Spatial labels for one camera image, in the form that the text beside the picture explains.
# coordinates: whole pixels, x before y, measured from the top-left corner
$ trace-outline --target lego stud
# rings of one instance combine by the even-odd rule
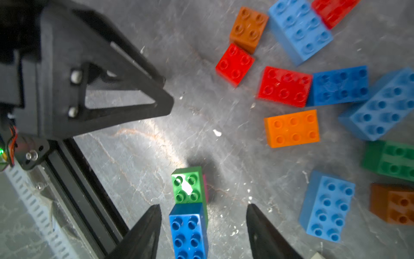
[[[285,27],[291,27],[296,23],[295,17],[289,15],[285,21]]]
[[[243,20],[247,20],[250,17],[250,11],[246,8],[243,8],[243,10],[241,11],[241,18]]]
[[[381,169],[389,174],[398,174],[400,171],[400,167],[397,165],[393,165],[391,163],[388,162],[383,162],[381,165]]]
[[[306,15],[309,11],[311,10],[311,8],[309,7],[308,4],[303,4],[301,5],[301,7],[299,8],[298,11],[298,16],[304,16]]]
[[[236,79],[241,76],[241,71],[239,69],[235,69],[231,72],[231,78]]]
[[[244,32],[244,26],[241,24],[236,25],[236,27],[234,27],[234,32],[236,33],[236,35],[241,35]]]
[[[323,183],[323,186],[325,186],[325,188],[327,188],[330,191],[334,191],[336,189],[335,184],[330,180],[325,181]]]
[[[282,137],[282,136],[278,136],[278,137],[276,138],[276,142],[277,142],[278,144],[283,144],[283,143],[285,142],[285,138],[284,138],[284,137]]]
[[[321,224],[314,224],[311,230],[315,236],[320,237],[323,233],[323,226]]]
[[[185,197],[187,196],[187,194],[185,193],[185,191],[181,190],[177,193],[176,195],[176,201],[178,203],[181,203],[185,200]]]
[[[260,14],[256,16],[255,20],[257,25],[262,25],[265,22],[265,18],[263,17],[263,15]]]
[[[307,85],[309,82],[310,82],[310,79],[307,76],[304,76],[299,80],[299,84],[301,85]]]
[[[381,135],[381,134],[384,134],[385,129],[381,126],[377,127],[377,126],[371,125],[367,127],[367,131],[371,135],[376,135],[376,134]]]
[[[203,252],[201,252],[201,251],[196,251],[196,252],[194,253],[194,257],[193,257],[193,259],[204,259],[204,254],[203,254]]]
[[[227,60],[222,60],[222,61],[220,61],[219,68],[220,68],[221,70],[225,70],[225,69],[227,69],[228,67],[229,67],[229,62],[228,62]]]
[[[337,200],[335,202],[335,205],[342,211],[347,211],[348,210],[348,204],[342,199]]]
[[[402,213],[400,213],[396,210],[391,210],[390,218],[392,218],[393,220],[395,220],[395,221],[397,221],[401,224],[406,224],[408,222],[408,218],[404,214],[402,214]]]
[[[310,114],[310,115],[306,116],[306,121],[308,123],[314,123],[316,121],[316,117],[314,115]]]
[[[249,40],[255,41],[258,38],[259,38],[259,33],[258,33],[257,30],[250,31],[250,33],[249,33]]]
[[[284,82],[287,82],[287,83],[292,82],[293,81],[293,75],[291,73],[287,73],[282,77],[282,80]]]
[[[359,113],[359,114],[356,114],[354,118],[357,122],[368,122],[368,121],[371,121],[372,116],[371,114],[368,114],[368,113],[367,114]]]
[[[330,195],[327,195],[327,194],[325,194],[325,195],[322,195],[320,198],[319,198],[319,200],[322,202],[322,204],[324,205],[324,206],[326,206],[326,207],[329,207],[329,206],[331,206],[331,196]]]
[[[314,18],[312,18],[312,19],[308,22],[307,29],[308,29],[309,31],[310,31],[310,30],[313,30],[313,29],[315,29],[316,27],[318,27],[318,26],[319,26],[319,24],[320,24],[319,19],[318,19],[318,18],[316,18],[316,17],[314,17]]]
[[[186,251],[180,251],[180,252],[178,253],[178,257],[177,257],[177,259],[188,259],[188,254],[187,254],[187,252],[186,252]]]
[[[177,176],[175,179],[174,179],[174,185],[175,186],[180,186],[181,184],[183,183],[183,178],[181,177],[181,176]]]
[[[296,117],[293,117],[289,121],[290,125],[296,126],[299,123],[299,120]]]
[[[312,43],[308,43],[303,47],[302,52],[305,54],[311,54],[312,52],[315,51],[315,48],[313,47]]]
[[[326,32],[326,31],[324,31],[323,33],[321,33],[317,38],[316,38],[316,40],[318,41],[318,42],[320,42],[320,43],[323,43],[323,42],[325,42],[325,41],[327,41],[329,39],[329,34]]]
[[[243,57],[241,57],[240,63],[242,65],[248,65],[250,64],[251,61],[252,61],[251,57],[249,57],[248,55],[244,55]]]
[[[392,98],[392,97],[398,96],[400,94],[402,94],[402,89],[399,88],[399,87],[387,88],[387,89],[384,89],[384,91],[383,91],[383,96],[385,98]]]
[[[407,153],[405,155],[406,158],[414,160],[414,150],[413,149],[407,149]]]
[[[297,30],[296,33],[294,34],[294,39],[297,41],[303,39],[304,37],[305,37],[305,33],[303,32],[302,29]]]
[[[348,97],[348,91],[346,91],[346,90],[342,90],[342,91],[337,91],[336,92],[336,96],[337,96],[337,98],[338,99],[345,99],[345,98],[347,98]]]
[[[294,100],[297,101],[297,102],[303,102],[305,100],[305,94],[304,93],[297,93],[295,95]]]
[[[274,87],[271,85],[266,85],[265,88],[263,89],[263,93],[265,95],[271,95],[274,91]]]
[[[271,69],[267,72],[267,78],[273,79],[276,78],[276,70],[275,69]]]
[[[199,234],[193,234],[191,236],[190,244],[192,247],[198,247],[198,244],[200,243],[201,237]]]
[[[320,209],[316,211],[316,217],[320,220],[320,221],[326,221],[328,215],[326,210],[324,209]]]
[[[190,199],[192,201],[196,201],[198,198],[200,198],[200,193],[196,190],[193,190],[193,192],[190,194]]]
[[[280,120],[276,120],[276,121],[274,122],[274,127],[275,127],[275,128],[282,128],[282,127],[283,127],[283,122],[282,122],[282,121],[280,121]]]
[[[282,14],[282,13],[285,11],[285,9],[286,9],[286,4],[285,4],[284,2],[279,1],[279,2],[276,4],[276,13],[277,13],[278,15]]]
[[[410,203],[406,198],[404,198],[404,197],[402,197],[398,194],[394,194],[391,197],[391,201],[393,203],[397,204],[398,206],[403,206],[403,207],[407,207]]]
[[[301,140],[301,135],[295,133],[292,135],[292,140],[295,142],[298,142],[299,140]]]
[[[347,196],[352,196],[354,194],[354,191],[352,190],[352,188],[345,184],[341,186],[340,190],[342,193],[344,193]]]
[[[314,132],[314,131],[309,132],[309,138],[315,139],[317,136],[318,135],[316,134],[316,132]]]
[[[174,240],[174,245],[176,247],[182,247],[185,242],[185,237],[182,234],[179,234],[176,236],[176,239]]]
[[[344,225],[344,217],[340,214],[335,214],[332,216],[332,222],[338,227],[342,227]]]
[[[387,103],[385,101],[372,101],[369,106],[371,110],[381,110],[387,107]]]
[[[180,217],[176,217],[176,218],[174,219],[174,221],[172,222],[171,227],[172,227],[175,231],[177,231],[177,230],[179,230],[179,229],[181,228],[182,224],[183,224],[183,220],[182,220],[182,218],[180,218]]]
[[[366,87],[361,87],[359,89],[354,89],[352,91],[352,95],[355,96],[355,97],[362,97],[362,96],[367,95],[367,94],[368,94],[368,88],[366,88]]]
[[[323,75],[323,76],[320,76],[320,77],[318,78],[318,81],[319,81],[319,83],[320,83],[321,85],[324,85],[324,84],[326,84],[327,82],[329,82],[329,76],[328,76],[328,75]]]
[[[361,69],[358,74],[360,78],[365,78],[368,72],[366,71],[366,69]]]
[[[197,176],[195,176],[194,174],[190,175],[187,179],[187,182],[190,185],[194,185],[197,182]]]
[[[389,155],[403,156],[405,154],[405,149],[397,148],[396,146],[387,146],[385,153]]]
[[[198,218],[196,216],[191,216],[191,218],[188,220],[188,228],[194,230],[195,227],[197,227],[197,224]]]
[[[414,108],[414,101],[411,100],[401,100],[397,102],[397,109],[398,110],[407,110]]]
[[[287,98],[288,96],[289,96],[289,91],[288,91],[287,89],[282,89],[282,90],[280,90],[280,92],[279,92],[279,97],[280,97],[280,98],[285,99],[285,98]]]
[[[327,235],[329,236],[329,238],[332,241],[335,241],[336,242],[336,241],[339,240],[339,231],[336,230],[336,229],[330,229],[330,230],[328,230]]]
[[[328,92],[324,92],[323,94],[321,94],[320,96],[319,96],[319,100],[321,101],[321,102],[326,102],[327,100],[329,100],[331,98],[331,93],[328,93]]]

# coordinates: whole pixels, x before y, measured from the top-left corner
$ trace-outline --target red lego brick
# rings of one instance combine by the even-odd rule
[[[312,7],[328,29],[335,27],[361,0],[315,0]]]
[[[237,87],[254,61],[247,52],[232,43],[217,64],[216,71]]]
[[[305,107],[311,84],[312,75],[266,67],[256,97],[296,107]]]

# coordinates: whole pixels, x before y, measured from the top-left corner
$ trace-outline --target gray marble surface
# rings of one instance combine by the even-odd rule
[[[163,224],[157,258],[172,259],[168,214],[174,206],[170,174],[201,165],[210,203],[209,258],[252,258],[246,208],[255,203],[305,258],[413,258],[414,228],[388,225],[368,211],[372,182],[401,183],[363,170],[365,143],[339,125],[349,104],[318,107],[319,143],[271,149],[263,118],[305,109],[255,99],[267,65],[303,73],[368,65],[370,82],[414,68],[414,1],[363,0],[332,30],[334,41],[298,68],[270,31],[256,62],[234,89],[215,73],[241,6],[266,12],[274,0],[81,0],[106,15],[167,78],[174,96],[169,116],[135,121],[75,138],[131,228],[159,203]],[[91,106],[125,105],[131,93],[90,92]],[[414,144],[414,114],[384,139]],[[217,136],[214,130],[221,132]],[[356,184],[337,244],[307,235],[298,223],[307,181],[318,168]]]

